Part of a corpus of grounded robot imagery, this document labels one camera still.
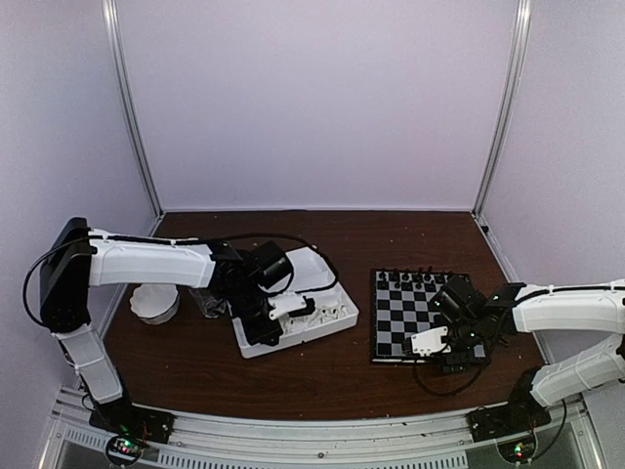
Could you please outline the black white chess board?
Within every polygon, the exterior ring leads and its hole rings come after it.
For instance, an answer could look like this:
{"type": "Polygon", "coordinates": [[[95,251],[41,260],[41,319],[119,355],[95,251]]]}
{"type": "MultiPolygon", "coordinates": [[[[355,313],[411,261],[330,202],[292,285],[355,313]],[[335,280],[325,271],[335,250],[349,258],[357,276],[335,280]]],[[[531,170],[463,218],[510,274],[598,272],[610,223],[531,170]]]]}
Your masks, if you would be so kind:
{"type": "Polygon", "coordinates": [[[370,277],[370,361],[388,364],[416,364],[434,362],[429,359],[408,357],[402,351],[402,343],[409,336],[431,328],[446,326],[442,316],[429,301],[436,293],[376,291],[370,277]]]}

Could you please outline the white plastic compartment tray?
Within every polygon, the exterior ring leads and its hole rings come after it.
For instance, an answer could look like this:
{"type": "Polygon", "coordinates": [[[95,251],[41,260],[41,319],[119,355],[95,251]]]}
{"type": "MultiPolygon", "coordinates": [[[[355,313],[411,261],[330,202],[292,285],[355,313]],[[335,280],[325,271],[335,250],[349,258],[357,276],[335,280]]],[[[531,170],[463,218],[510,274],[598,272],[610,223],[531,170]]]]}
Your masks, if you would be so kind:
{"type": "Polygon", "coordinates": [[[276,295],[269,301],[269,323],[281,327],[277,343],[249,343],[242,320],[232,320],[236,342],[245,359],[311,342],[357,323],[357,305],[318,252],[302,247],[288,251],[286,257],[294,275],[265,290],[276,295]]]}

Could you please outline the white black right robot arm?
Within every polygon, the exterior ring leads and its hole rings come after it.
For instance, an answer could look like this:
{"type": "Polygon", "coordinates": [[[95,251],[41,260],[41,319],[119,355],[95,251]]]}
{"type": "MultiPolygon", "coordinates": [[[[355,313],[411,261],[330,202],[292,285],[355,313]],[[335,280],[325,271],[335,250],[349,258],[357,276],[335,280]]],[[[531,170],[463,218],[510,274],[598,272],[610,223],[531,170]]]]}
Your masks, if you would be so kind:
{"type": "Polygon", "coordinates": [[[507,430],[518,432],[549,406],[624,378],[624,282],[539,286],[504,283],[485,296],[452,277],[430,302],[443,319],[425,350],[453,359],[481,345],[490,357],[506,335],[541,330],[596,330],[607,337],[562,362],[525,371],[501,409],[507,430]]]}

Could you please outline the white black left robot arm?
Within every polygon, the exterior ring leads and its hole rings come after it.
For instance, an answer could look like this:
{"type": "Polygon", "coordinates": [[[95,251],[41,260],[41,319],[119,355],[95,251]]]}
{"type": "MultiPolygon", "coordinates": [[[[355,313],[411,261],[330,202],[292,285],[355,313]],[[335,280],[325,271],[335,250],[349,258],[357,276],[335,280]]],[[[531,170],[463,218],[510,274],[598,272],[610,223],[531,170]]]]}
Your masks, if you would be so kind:
{"type": "Polygon", "coordinates": [[[109,234],[72,218],[48,252],[30,267],[40,275],[39,311],[29,318],[63,344],[94,402],[95,410],[120,434],[140,426],[99,334],[91,327],[89,290],[109,284],[172,284],[206,289],[225,299],[251,345],[274,346],[283,333],[271,318],[270,287],[289,280],[294,268],[269,241],[248,251],[228,238],[171,239],[109,234]]]}

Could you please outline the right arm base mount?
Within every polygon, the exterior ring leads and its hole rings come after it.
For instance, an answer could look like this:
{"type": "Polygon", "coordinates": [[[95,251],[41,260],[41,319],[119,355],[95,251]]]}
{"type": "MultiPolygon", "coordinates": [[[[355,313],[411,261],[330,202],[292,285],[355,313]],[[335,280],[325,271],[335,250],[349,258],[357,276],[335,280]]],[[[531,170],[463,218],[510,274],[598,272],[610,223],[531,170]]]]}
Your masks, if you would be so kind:
{"type": "Polygon", "coordinates": [[[528,463],[537,455],[536,430],[552,421],[543,407],[511,404],[478,407],[466,418],[473,441],[494,440],[499,456],[513,465],[528,463]]]}

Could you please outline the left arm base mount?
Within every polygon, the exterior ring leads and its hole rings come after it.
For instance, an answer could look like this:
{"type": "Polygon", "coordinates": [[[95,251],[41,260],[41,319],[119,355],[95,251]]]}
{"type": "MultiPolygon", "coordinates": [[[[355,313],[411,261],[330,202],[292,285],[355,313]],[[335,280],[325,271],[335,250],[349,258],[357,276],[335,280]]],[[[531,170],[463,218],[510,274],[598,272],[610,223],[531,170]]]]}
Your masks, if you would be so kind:
{"type": "Polygon", "coordinates": [[[137,463],[151,444],[167,444],[174,422],[170,412],[137,406],[124,415],[107,415],[94,409],[89,418],[92,427],[111,433],[104,444],[104,455],[117,467],[137,463]]]}

